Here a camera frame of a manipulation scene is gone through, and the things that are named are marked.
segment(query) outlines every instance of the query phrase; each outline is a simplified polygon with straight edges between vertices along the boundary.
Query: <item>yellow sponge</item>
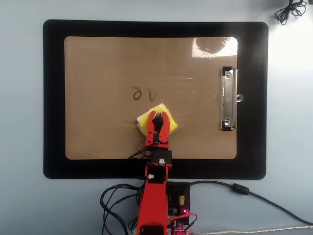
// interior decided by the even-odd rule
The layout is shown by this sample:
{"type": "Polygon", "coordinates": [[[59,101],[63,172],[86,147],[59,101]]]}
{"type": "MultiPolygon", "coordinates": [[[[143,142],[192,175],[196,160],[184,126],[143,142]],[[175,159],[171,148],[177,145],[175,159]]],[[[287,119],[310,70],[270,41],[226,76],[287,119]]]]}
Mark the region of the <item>yellow sponge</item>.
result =
{"type": "Polygon", "coordinates": [[[147,135],[147,132],[148,132],[148,130],[147,130],[148,129],[148,119],[149,119],[149,115],[152,111],[157,111],[158,114],[160,114],[162,111],[166,112],[168,115],[168,118],[170,119],[170,124],[171,124],[170,134],[177,130],[178,125],[176,122],[174,122],[170,111],[166,108],[166,106],[164,104],[159,104],[159,105],[149,109],[149,111],[145,112],[143,115],[137,117],[138,127],[139,127],[140,131],[145,136],[147,135]]]}

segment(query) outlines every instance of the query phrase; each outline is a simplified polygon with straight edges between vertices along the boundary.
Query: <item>table surface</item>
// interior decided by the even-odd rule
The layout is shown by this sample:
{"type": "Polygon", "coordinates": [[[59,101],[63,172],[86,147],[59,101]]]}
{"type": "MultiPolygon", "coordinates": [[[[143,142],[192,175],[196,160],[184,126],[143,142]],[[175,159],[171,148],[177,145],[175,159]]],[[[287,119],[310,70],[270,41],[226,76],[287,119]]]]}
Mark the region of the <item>table surface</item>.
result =
{"type": "MultiPolygon", "coordinates": [[[[43,175],[43,23],[48,19],[266,22],[267,175],[259,181],[236,182],[313,221],[313,126],[307,121],[313,116],[313,5],[307,5],[303,17],[291,16],[281,26],[274,13],[287,4],[287,0],[1,1],[0,234],[99,235],[102,191],[118,183],[140,184],[123,179],[50,180],[43,175]]],[[[191,191],[196,231],[302,225],[256,198],[221,186],[197,185],[191,191]]],[[[126,193],[121,191],[118,197],[126,193]]],[[[116,209],[126,221],[136,210],[134,200],[116,209]]],[[[109,228],[121,234],[113,219],[109,228]]]]}

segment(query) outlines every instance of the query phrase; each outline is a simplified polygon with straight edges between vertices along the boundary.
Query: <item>metal clip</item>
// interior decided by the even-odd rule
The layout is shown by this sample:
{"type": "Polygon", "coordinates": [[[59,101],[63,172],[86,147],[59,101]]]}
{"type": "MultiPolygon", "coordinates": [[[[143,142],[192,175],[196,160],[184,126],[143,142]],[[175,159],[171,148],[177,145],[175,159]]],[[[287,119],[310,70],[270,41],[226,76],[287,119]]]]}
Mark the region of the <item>metal clip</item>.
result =
{"type": "Polygon", "coordinates": [[[237,128],[237,103],[244,96],[237,94],[237,70],[233,67],[222,68],[222,119],[221,129],[231,131],[237,128]]]}

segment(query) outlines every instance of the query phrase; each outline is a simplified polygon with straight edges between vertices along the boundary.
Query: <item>black cable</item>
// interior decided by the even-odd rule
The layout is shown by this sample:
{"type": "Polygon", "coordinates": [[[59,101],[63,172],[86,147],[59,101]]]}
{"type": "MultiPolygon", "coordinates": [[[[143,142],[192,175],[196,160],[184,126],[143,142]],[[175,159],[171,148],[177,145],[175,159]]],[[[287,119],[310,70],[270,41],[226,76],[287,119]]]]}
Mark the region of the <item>black cable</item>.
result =
{"type": "Polygon", "coordinates": [[[197,221],[198,219],[198,216],[195,214],[196,218],[194,221],[192,221],[185,229],[184,229],[184,232],[186,232],[188,229],[190,229],[191,226],[194,225],[194,223],[197,221]]]}
{"type": "Polygon", "coordinates": [[[175,228],[174,228],[174,221],[172,221],[170,223],[170,226],[171,226],[171,235],[173,235],[174,234],[174,230],[175,230],[175,228]]]}
{"type": "MultiPolygon", "coordinates": [[[[116,201],[116,202],[113,203],[113,205],[110,207],[110,210],[112,210],[112,208],[113,208],[116,204],[118,204],[118,203],[120,203],[120,202],[122,202],[122,201],[124,201],[124,200],[126,200],[126,199],[128,199],[128,198],[135,197],[135,196],[137,196],[137,193],[136,193],[136,194],[129,195],[129,196],[126,196],[126,197],[122,197],[121,199],[119,199],[118,201],[116,201]]],[[[108,214],[107,214],[106,217],[105,217],[104,224],[106,223],[107,218],[108,218],[108,214]]]]}
{"type": "Polygon", "coordinates": [[[242,185],[239,185],[239,184],[233,184],[233,185],[230,185],[230,184],[227,184],[227,183],[224,183],[224,182],[220,182],[220,181],[213,181],[213,180],[201,180],[201,181],[195,181],[195,182],[192,182],[190,184],[187,184],[184,189],[183,189],[183,194],[184,195],[184,192],[186,191],[186,189],[192,185],[196,185],[196,184],[202,184],[202,183],[205,183],[205,184],[217,184],[217,185],[223,185],[223,186],[227,186],[229,188],[231,188],[234,192],[237,192],[237,193],[240,193],[240,194],[243,194],[243,195],[253,195],[273,206],[275,206],[276,208],[282,210],[283,212],[287,213],[288,215],[290,215],[291,217],[293,217],[294,219],[302,222],[302,223],[305,223],[307,225],[313,225],[313,223],[309,222],[309,221],[306,221],[304,219],[301,219],[300,217],[296,216],[294,213],[290,212],[289,210],[283,208],[282,206],[279,206],[278,204],[254,193],[254,192],[251,192],[249,191],[249,188],[245,187],[245,186],[242,186],[242,185]]]}
{"type": "MultiPolygon", "coordinates": [[[[107,201],[107,204],[106,206],[108,206],[113,194],[118,190],[119,188],[116,188],[113,193],[111,194],[111,196],[109,197],[108,201],[107,201]]],[[[106,226],[106,223],[105,223],[105,217],[106,217],[106,211],[103,211],[103,226],[102,226],[102,232],[101,232],[101,235],[103,235],[103,231],[104,229],[108,232],[109,235],[112,235],[112,233],[108,230],[107,226],[106,226]]]]}
{"type": "Polygon", "coordinates": [[[279,206],[278,204],[276,204],[276,203],[274,203],[274,202],[268,200],[267,198],[264,198],[264,197],[262,197],[262,196],[260,196],[260,195],[258,195],[258,194],[256,194],[256,193],[254,193],[254,192],[249,192],[249,194],[251,194],[251,195],[253,195],[253,196],[255,196],[255,197],[257,197],[257,198],[259,198],[259,199],[261,199],[261,200],[263,200],[263,201],[265,201],[265,202],[267,202],[267,203],[270,203],[271,205],[273,205],[273,206],[275,206],[276,208],[278,208],[278,209],[284,211],[285,213],[287,213],[288,215],[290,215],[290,216],[293,217],[294,219],[296,219],[296,220],[298,220],[298,221],[300,221],[300,222],[302,222],[302,223],[304,223],[304,224],[313,225],[313,223],[311,223],[311,222],[309,222],[309,221],[306,221],[306,220],[304,220],[304,219],[301,219],[300,217],[296,216],[294,213],[292,213],[292,212],[290,212],[289,210],[283,208],[282,206],[279,206]]]}
{"type": "Polygon", "coordinates": [[[220,182],[220,181],[214,181],[214,180],[199,180],[199,181],[195,181],[195,182],[192,182],[192,183],[189,183],[187,184],[183,190],[182,190],[182,195],[185,194],[185,191],[187,188],[189,188],[190,186],[192,185],[197,185],[197,184],[217,184],[217,185],[224,185],[224,186],[227,186],[227,187],[230,187],[231,188],[231,185],[227,184],[227,183],[224,183],[224,182],[220,182]]]}
{"type": "Polygon", "coordinates": [[[139,203],[140,203],[140,197],[141,197],[141,195],[143,194],[143,192],[144,192],[144,184],[142,185],[142,189],[140,189],[139,191],[138,191],[138,196],[137,196],[137,198],[136,198],[136,201],[137,201],[137,205],[139,206],[139,203]]]}
{"type": "Polygon", "coordinates": [[[275,13],[276,18],[279,20],[281,25],[285,25],[289,19],[289,13],[291,12],[294,16],[302,16],[306,9],[307,3],[303,0],[293,3],[293,0],[289,0],[289,5],[278,10],[275,13]],[[303,7],[304,11],[301,12],[298,8],[303,7]]]}
{"type": "Polygon", "coordinates": [[[144,159],[144,158],[150,158],[150,155],[143,155],[140,159],[144,159]]]}
{"type": "Polygon", "coordinates": [[[144,155],[144,156],[141,157],[141,158],[135,158],[135,156],[137,156],[137,155],[139,155],[139,154],[142,154],[142,153],[145,152],[145,151],[149,151],[150,147],[153,147],[153,146],[155,146],[155,145],[157,145],[157,143],[152,143],[152,144],[150,144],[150,145],[148,145],[148,146],[143,147],[142,149],[138,150],[137,152],[135,152],[134,154],[132,154],[131,156],[129,156],[128,159],[142,159],[143,157],[149,156],[149,155],[144,155]]]}
{"type": "Polygon", "coordinates": [[[100,197],[100,205],[101,207],[104,209],[105,212],[107,212],[108,214],[112,215],[114,218],[116,218],[118,220],[118,222],[122,225],[123,227],[123,230],[124,230],[124,233],[125,235],[128,235],[128,231],[127,231],[127,228],[126,228],[126,224],[124,222],[124,220],[116,213],[112,212],[111,209],[109,209],[107,207],[107,205],[104,203],[103,199],[104,199],[104,196],[106,195],[106,193],[110,190],[113,190],[113,189],[116,189],[116,188],[127,188],[127,189],[131,189],[131,190],[136,190],[136,191],[139,191],[140,189],[142,189],[142,187],[135,187],[135,186],[132,186],[132,185],[129,185],[129,184],[118,184],[118,185],[115,185],[115,186],[112,186],[108,189],[106,189],[101,197],[100,197]]]}
{"type": "Polygon", "coordinates": [[[132,219],[128,223],[128,229],[131,231],[131,233],[133,233],[133,230],[137,226],[137,223],[138,223],[138,216],[136,216],[134,219],[132,219]]]}

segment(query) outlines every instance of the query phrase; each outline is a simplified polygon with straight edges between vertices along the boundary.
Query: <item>brown clipboard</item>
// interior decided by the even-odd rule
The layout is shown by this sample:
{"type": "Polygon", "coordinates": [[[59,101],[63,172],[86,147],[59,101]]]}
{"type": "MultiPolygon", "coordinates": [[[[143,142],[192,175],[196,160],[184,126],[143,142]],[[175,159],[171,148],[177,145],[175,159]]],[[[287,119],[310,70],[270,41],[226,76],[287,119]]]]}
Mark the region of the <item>brown clipboard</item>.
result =
{"type": "Polygon", "coordinates": [[[161,103],[178,124],[173,158],[235,158],[236,129],[221,130],[221,69],[237,67],[235,38],[67,37],[64,46],[67,158],[128,158],[144,146],[136,118],[161,103]]]}

